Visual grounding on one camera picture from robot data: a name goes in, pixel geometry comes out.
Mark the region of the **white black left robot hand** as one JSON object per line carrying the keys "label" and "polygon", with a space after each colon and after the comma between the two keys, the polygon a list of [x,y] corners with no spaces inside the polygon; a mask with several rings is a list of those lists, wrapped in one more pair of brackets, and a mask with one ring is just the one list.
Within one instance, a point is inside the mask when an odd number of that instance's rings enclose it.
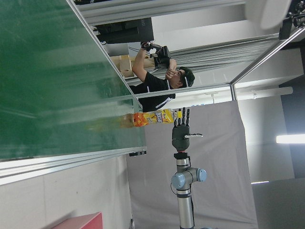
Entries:
{"label": "white black left robot hand", "polygon": [[245,17],[261,29],[274,28],[286,17],[291,0],[247,0]]}

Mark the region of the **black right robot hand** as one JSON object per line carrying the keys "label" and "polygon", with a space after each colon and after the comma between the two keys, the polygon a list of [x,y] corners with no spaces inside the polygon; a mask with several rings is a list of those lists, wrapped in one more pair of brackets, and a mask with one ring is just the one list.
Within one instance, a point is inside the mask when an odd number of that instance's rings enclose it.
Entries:
{"label": "black right robot hand", "polygon": [[172,145],[177,152],[185,151],[189,147],[191,137],[203,137],[203,134],[200,133],[190,133],[189,119],[190,109],[179,108],[172,130]]}

